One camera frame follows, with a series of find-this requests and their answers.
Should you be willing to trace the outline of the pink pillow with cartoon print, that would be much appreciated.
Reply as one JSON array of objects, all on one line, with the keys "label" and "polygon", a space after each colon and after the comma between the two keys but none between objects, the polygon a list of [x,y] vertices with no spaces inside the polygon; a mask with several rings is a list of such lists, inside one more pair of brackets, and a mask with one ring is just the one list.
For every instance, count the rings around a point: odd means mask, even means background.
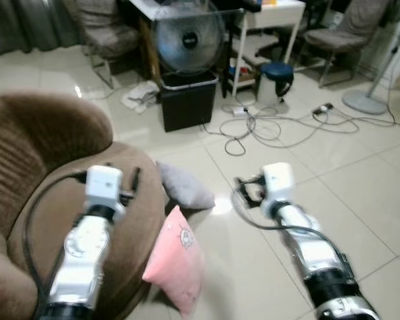
[{"label": "pink pillow with cartoon print", "polygon": [[159,287],[182,320],[189,320],[203,286],[204,256],[181,208],[167,214],[155,239],[142,280]]}]

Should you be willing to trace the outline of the grey pillow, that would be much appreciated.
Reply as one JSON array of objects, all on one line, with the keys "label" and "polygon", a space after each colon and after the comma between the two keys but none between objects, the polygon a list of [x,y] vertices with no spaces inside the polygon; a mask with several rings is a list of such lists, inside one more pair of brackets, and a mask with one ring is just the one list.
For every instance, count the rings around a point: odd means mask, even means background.
[{"label": "grey pillow", "polygon": [[188,210],[206,210],[215,206],[215,194],[194,174],[163,161],[155,164],[167,196],[166,213],[176,205]]}]

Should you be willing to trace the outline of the round grey floor fan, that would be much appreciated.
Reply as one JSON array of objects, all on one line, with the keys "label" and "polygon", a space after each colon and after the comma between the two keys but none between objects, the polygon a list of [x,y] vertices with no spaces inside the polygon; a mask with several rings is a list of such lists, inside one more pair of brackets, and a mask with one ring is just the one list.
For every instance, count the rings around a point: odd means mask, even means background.
[{"label": "round grey floor fan", "polygon": [[225,22],[212,0],[167,0],[153,17],[153,43],[169,72],[198,74],[218,60]]}]

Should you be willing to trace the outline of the crumpled white cloth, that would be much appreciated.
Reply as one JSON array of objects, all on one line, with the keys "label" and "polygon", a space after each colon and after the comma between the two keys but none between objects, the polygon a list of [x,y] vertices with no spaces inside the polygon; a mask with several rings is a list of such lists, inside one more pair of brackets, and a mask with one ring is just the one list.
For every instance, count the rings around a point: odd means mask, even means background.
[{"label": "crumpled white cloth", "polygon": [[149,107],[158,104],[160,88],[154,81],[145,81],[134,86],[130,91],[125,93],[121,98],[121,103],[127,109],[140,113],[144,113]]}]

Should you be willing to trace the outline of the black plastic bin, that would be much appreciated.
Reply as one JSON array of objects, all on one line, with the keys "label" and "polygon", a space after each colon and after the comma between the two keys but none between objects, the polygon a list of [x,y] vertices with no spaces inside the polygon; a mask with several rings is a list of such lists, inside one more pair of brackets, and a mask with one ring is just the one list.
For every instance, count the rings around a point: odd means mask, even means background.
[{"label": "black plastic bin", "polygon": [[161,118],[166,132],[209,124],[218,77],[211,71],[161,77]]}]

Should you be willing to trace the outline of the colourful package stack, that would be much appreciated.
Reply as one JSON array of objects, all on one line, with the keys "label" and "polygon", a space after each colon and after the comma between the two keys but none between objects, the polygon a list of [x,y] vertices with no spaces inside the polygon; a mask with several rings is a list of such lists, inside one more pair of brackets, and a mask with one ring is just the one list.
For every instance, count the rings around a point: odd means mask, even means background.
[{"label": "colourful package stack", "polygon": [[[235,79],[236,71],[236,58],[232,57],[229,59],[229,66],[227,72],[231,79]],[[256,79],[256,70],[252,64],[249,64],[245,60],[240,61],[239,67],[239,83],[252,82]]]}]

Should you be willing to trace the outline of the brown cushioned metal chair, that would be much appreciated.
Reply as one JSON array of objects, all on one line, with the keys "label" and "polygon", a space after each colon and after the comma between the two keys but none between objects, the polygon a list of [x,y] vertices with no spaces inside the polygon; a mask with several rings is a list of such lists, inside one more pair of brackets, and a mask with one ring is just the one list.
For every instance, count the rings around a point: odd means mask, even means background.
[{"label": "brown cushioned metal chair", "polygon": [[114,89],[113,76],[127,72],[138,51],[139,31],[128,24],[121,12],[123,0],[64,0],[80,31],[84,54],[91,69]]},{"label": "brown cushioned metal chair", "polygon": [[332,61],[338,55],[364,49],[379,28],[384,13],[392,2],[393,0],[351,0],[336,28],[314,29],[304,34],[306,45],[329,54],[318,79],[319,88],[338,83],[325,81]]}]

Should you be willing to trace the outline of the white table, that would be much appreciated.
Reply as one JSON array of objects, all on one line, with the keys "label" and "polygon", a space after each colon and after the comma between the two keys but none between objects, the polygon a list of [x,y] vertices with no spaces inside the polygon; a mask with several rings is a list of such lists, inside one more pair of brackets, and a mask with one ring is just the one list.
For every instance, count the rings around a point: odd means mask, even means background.
[{"label": "white table", "polygon": [[[169,72],[159,62],[153,43],[154,14],[167,0],[128,0],[140,12],[140,48],[149,66],[149,76],[159,85],[161,77]],[[224,88],[235,92],[239,88],[240,61],[245,54],[247,31],[268,27],[291,27],[298,30],[306,5],[299,0],[277,0],[276,6],[262,6],[261,0],[212,0],[225,22],[225,44],[218,60],[206,71],[223,80]],[[236,58],[235,79],[231,79],[227,68],[229,59]]]}]

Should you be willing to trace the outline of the grey curtain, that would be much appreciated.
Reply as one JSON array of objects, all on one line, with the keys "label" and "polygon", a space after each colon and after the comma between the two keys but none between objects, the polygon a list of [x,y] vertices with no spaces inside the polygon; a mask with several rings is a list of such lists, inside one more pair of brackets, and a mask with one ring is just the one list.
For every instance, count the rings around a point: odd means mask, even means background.
[{"label": "grey curtain", "polygon": [[75,0],[0,0],[0,55],[80,45]]}]

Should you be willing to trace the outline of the brown corduroy sofa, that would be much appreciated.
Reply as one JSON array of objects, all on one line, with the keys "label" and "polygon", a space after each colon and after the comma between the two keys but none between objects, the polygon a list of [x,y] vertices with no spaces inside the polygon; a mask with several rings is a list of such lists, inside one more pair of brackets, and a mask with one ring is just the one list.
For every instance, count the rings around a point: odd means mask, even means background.
[{"label": "brown corduroy sofa", "polygon": [[165,220],[166,195],[154,160],[115,141],[108,116],[74,95],[0,91],[0,320],[32,320],[37,287],[24,244],[48,283],[64,237],[84,207],[83,184],[68,174],[111,164],[123,186],[141,168],[135,198],[117,223],[103,265],[93,320],[125,320],[147,295],[142,280]]}]

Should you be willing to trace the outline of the grey pedestal fan stand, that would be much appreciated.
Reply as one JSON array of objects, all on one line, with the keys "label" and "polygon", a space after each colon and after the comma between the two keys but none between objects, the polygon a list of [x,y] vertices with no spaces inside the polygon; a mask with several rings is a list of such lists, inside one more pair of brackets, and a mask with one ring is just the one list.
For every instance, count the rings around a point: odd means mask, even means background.
[{"label": "grey pedestal fan stand", "polygon": [[350,89],[343,94],[341,100],[350,109],[366,113],[367,115],[383,115],[388,112],[388,103],[376,98],[376,91],[384,82],[384,77],[390,73],[390,67],[394,65],[395,56],[400,52],[400,31],[395,32],[395,38],[390,50],[384,57],[380,71],[375,75],[373,83],[367,91],[362,89]]}]

